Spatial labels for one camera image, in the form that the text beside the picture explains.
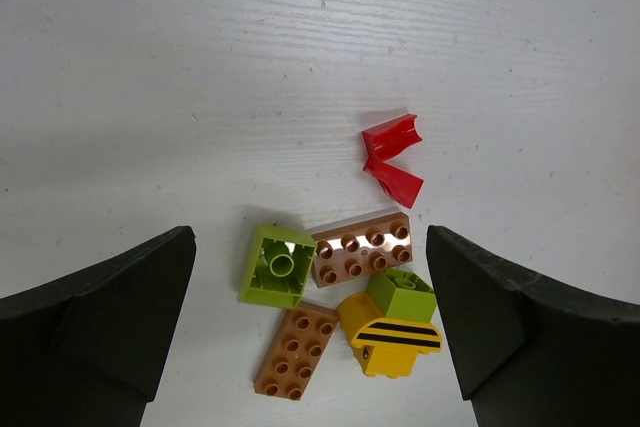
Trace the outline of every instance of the lime green lego brick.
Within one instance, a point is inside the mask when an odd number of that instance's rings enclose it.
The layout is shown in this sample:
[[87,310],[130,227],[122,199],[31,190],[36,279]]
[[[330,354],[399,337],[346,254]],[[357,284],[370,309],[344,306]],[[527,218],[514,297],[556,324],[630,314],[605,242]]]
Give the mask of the lime green lego brick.
[[413,272],[388,269],[371,276],[367,294],[385,317],[430,322],[436,310],[433,289]]
[[258,225],[249,246],[238,301],[296,308],[302,299],[315,250],[316,242],[306,232]]

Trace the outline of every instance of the brown lego brick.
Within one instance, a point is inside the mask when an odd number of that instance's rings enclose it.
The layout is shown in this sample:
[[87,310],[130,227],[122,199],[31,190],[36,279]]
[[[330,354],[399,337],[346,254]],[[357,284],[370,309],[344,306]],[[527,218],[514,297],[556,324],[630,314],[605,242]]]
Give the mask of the brown lego brick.
[[338,319],[335,310],[309,302],[286,311],[253,381],[256,393],[300,400]]
[[411,262],[409,217],[402,212],[312,234],[313,280],[320,288]]

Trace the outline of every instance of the black stripe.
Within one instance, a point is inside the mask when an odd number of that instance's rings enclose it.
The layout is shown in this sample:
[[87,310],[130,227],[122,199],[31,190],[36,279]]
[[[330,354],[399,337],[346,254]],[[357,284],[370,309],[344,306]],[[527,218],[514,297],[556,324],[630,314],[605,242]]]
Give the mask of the black stripe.
[[420,339],[402,339],[400,337],[391,337],[389,335],[378,334],[360,334],[358,340],[376,340],[378,342],[388,342],[390,344],[417,345],[419,347],[440,347],[440,342]]
[[386,322],[376,322],[375,324],[371,324],[368,328],[393,330],[395,332],[406,332],[408,334],[438,335],[438,333],[433,329],[411,327],[409,325],[387,324]]

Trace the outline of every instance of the yellow lego piece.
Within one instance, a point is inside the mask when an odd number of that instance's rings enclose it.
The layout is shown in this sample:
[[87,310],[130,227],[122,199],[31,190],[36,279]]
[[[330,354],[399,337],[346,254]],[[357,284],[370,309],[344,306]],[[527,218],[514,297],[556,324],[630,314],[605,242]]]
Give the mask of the yellow lego piece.
[[346,298],[338,315],[367,376],[408,377],[418,354],[440,352],[442,337],[432,324],[383,317],[366,292]]

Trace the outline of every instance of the lego duplo brick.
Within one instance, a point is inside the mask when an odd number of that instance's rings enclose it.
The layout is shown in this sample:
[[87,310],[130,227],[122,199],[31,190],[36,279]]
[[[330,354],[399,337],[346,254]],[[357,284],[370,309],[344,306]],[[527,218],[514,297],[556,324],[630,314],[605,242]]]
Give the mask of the lego duplo brick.
[[316,242],[306,232],[258,225],[238,301],[295,308],[302,299]]
[[309,302],[286,312],[254,379],[256,393],[300,400],[337,323],[335,310]]
[[312,273],[320,288],[412,259],[409,218],[402,212],[315,233],[313,239],[318,247]]
[[367,293],[382,315],[392,319],[431,322],[436,310],[433,289],[413,272],[388,269],[372,275]]
[[369,154],[364,171],[378,180],[389,197],[408,209],[413,207],[424,181],[387,161],[422,141],[415,120],[416,115],[407,114],[362,131]]
[[353,355],[367,376],[409,376],[418,354],[441,350],[442,336],[432,324],[385,317],[366,292],[346,298],[338,314]]

